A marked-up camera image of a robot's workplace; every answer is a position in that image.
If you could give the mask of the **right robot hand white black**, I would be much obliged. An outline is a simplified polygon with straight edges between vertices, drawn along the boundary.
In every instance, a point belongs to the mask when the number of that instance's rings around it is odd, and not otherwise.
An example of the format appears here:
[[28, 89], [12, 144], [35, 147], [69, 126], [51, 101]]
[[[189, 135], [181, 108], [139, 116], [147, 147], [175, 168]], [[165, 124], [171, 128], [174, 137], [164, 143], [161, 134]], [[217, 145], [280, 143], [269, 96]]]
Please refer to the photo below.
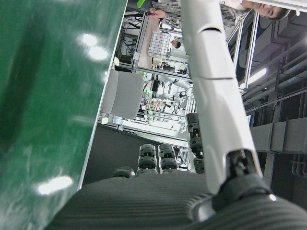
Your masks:
[[205, 172], [172, 169], [85, 185], [49, 230], [304, 230], [307, 213], [272, 194], [247, 125], [219, 2], [181, 3]]

